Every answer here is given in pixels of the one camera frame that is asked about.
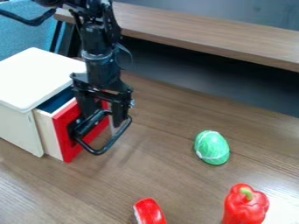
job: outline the toy bell pepper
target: toy bell pepper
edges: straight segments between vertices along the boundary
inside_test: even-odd
[[[234,185],[226,196],[223,224],[261,224],[268,208],[264,193],[249,185]]]
[[[141,199],[133,208],[138,224],[167,224],[163,212],[153,199]]]

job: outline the drawer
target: drawer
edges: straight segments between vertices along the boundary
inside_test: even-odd
[[[54,158],[71,162],[82,150],[68,136],[67,126],[80,115],[73,91],[69,87],[33,110],[44,152]],[[106,117],[83,138],[91,143],[107,126]]]

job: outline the cable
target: cable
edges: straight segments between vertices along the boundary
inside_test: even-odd
[[[56,9],[50,9],[47,12],[45,12],[43,15],[40,17],[36,17],[34,19],[25,19],[23,17],[20,17],[12,12],[6,11],[6,10],[0,10],[0,15],[11,18],[14,20],[17,20],[18,22],[25,24],[25,25],[30,25],[30,26],[39,26],[42,23],[44,23],[48,18],[50,18],[52,15],[54,15],[56,12]]]

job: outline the white drawer cabinet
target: white drawer cabinet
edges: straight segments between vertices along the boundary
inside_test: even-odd
[[[80,114],[69,76],[85,70],[81,61],[37,48],[0,61],[0,137],[37,157],[71,161],[81,148],[67,134],[67,124]],[[85,140],[106,126],[108,119]]]

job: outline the wooden bench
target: wooden bench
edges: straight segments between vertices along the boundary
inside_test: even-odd
[[[299,72],[299,32],[114,3],[122,34],[170,46]],[[55,17],[74,23],[67,10]]]

